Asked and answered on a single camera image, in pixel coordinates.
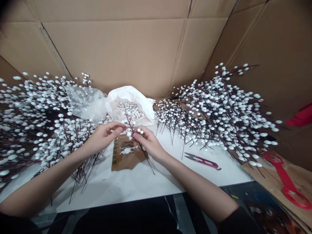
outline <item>white plastic bag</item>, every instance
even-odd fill
[[[121,122],[126,120],[126,116],[123,114],[123,110],[120,109],[118,104],[120,102],[130,101],[137,104],[137,107],[144,113],[145,116],[136,120],[136,126],[151,126],[154,125],[155,113],[153,110],[153,104],[155,100],[146,98],[136,88],[132,86],[123,86],[110,91],[107,96],[107,102],[105,104],[106,110],[113,121]]]
[[[82,119],[92,118],[95,123],[106,118],[105,108],[107,94],[90,87],[65,87],[72,114]]]

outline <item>left hand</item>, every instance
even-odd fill
[[[105,149],[125,130],[126,126],[118,122],[99,125],[89,139],[78,150],[82,150],[86,158],[88,158]]]

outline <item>brown kraft paper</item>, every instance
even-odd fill
[[[133,152],[129,154],[120,154],[124,148],[133,146],[133,141],[129,140],[126,134],[115,138],[111,171],[132,170],[138,163],[146,160],[144,152],[140,149],[132,149]]]

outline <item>black sleeve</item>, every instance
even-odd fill
[[[2,213],[0,213],[0,225],[1,233],[41,233],[40,229],[31,220]]]
[[[239,207],[221,223],[218,233],[260,234],[262,231],[254,219],[247,214],[244,208]]]

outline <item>hand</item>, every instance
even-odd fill
[[[99,125],[79,150],[82,150],[86,157],[90,157],[105,149],[125,130],[126,126],[118,122]]]
[[[144,133],[138,134],[138,128]],[[155,134],[146,127],[142,125],[136,127],[134,129],[133,137],[144,146],[145,150],[155,161],[160,162],[161,160],[169,156],[169,154],[160,145]]]

